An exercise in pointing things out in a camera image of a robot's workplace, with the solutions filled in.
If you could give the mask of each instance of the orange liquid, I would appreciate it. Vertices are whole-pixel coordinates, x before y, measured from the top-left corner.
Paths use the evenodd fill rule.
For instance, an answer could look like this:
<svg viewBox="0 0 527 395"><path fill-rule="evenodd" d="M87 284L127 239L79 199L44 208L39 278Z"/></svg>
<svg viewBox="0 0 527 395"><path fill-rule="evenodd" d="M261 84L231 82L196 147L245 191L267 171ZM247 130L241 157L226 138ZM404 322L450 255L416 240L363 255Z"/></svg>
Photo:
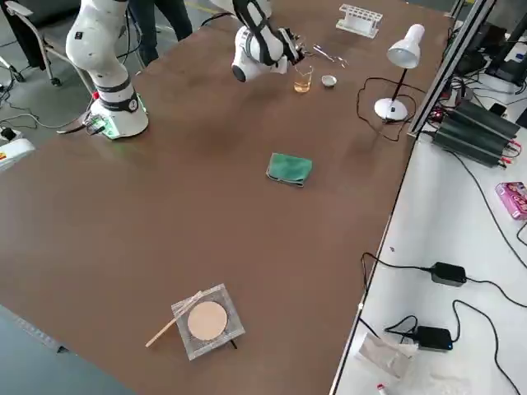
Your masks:
<svg viewBox="0 0 527 395"><path fill-rule="evenodd" d="M295 91L297 91L298 93L306 93L306 92L309 92L310 88L311 88L311 82L295 82Z"/></svg>

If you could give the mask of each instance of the person leg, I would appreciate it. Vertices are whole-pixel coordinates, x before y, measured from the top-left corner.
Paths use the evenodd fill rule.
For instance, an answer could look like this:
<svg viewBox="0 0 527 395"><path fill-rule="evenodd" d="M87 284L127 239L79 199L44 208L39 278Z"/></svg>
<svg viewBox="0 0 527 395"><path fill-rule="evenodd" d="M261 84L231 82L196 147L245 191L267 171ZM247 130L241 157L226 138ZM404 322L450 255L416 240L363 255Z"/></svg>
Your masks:
<svg viewBox="0 0 527 395"><path fill-rule="evenodd" d="M187 7L183 0L155 0L157 8L163 13L172 25L178 41L186 39L192 34L192 23L190 23Z"/></svg>
<svg viewBox="0 0 527 395"><path fill-rule="evenodd" d="M145 66L159 58L157 54L156 18L154 16L155 0L129 0L128 7L141 29L142 39L139 55Z"/></svg>

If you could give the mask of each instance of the pink box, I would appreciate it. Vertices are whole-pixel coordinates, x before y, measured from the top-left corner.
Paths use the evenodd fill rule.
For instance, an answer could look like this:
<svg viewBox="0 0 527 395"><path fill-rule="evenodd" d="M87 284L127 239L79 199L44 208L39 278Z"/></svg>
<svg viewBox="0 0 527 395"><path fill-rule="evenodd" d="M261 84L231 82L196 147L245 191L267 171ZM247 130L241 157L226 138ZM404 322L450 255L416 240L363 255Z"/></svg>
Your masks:
<svg viewBox="0 0 527 395"><path fill-rule="evenodd" d="M496 192L512 218L527 220L527 189L524 183L501 183L496 186Z"/></svg>

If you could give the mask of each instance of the white table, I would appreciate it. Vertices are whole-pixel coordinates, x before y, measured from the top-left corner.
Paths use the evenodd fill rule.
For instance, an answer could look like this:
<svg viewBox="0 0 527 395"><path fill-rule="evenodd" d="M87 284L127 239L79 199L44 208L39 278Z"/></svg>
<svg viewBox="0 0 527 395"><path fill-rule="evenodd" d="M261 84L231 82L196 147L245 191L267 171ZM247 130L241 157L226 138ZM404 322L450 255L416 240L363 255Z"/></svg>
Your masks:
<svg viewBox="0 0 527 395"><path fill-rule="evenodd" d="M484 74L481 82L498 90L518 89ZM527 97L527 92L514 98L483 91L479 94L493 95L504 102ZM491 99L481 101L487 108L494 102ZM509 119L515 121L525 107L527 100L512 105L507 109ZM502 239L466 170L451 154L433 146L430 140L429 136L421 136L414 147L381 245L380 258L394 265L430 267L438 261L460 265L468 276L492 280L512 299L527 304L527 269ZM519 131L518 141L527 147L527 130ZM527 153L507 170L489 169L466 159L464 162L482 185L508 240L527 262L527 248L515 237L522 222L511 219L494 191L500 182L523 181L527 184ZM527 240L527 231L523 237ZM353 257L353 260L360 264L360 257ZM383 336L385 327L415 314L419 324L448 328L454 338L457 334L451 307L454 299L466 301L490 316L500 337L498 360L501 367L519 390L527 394L527 309L514 306L493 286L467 283L461 288L448 287L433 283L425 272L378 265L371 278L370 293L361 317ZM514 394L494 364L495 343L488 321L461 305L458 305L458 312L462 335L454 344L454 350L445 354L421 351L413 377L424 385L430 373L453 376L466 381L470 394ZM362 323L355 322L350 334L351 351L346 358L346 346L341 363L342 377L338 379L337 372L332 393L336 389L337 395L378 394L379 378L365 371L352 356L366 331ZM399 337L386 336L399 341ZM387 393L427 394L424 391L397 392L393 388Z"/></svg>

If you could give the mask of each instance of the computer monitor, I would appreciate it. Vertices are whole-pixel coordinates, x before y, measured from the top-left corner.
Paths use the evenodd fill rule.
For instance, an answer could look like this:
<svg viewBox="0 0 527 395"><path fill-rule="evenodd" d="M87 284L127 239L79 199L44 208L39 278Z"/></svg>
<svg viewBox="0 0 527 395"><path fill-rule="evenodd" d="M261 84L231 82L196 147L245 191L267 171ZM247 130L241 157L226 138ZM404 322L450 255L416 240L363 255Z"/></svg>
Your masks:
<svg viewBox="0 0 527 395"><path fill-rule="evenodd" d="M505 42L499 54L488 65L487 70L485 70L486 74L512 82L517 86L523 86L525 78L527 78L527 56L524 56L521 62L516 62L515 60L505 61L505 58L526 30L527 13L525 13L520 23L511 33L511 37Z"/></svg>

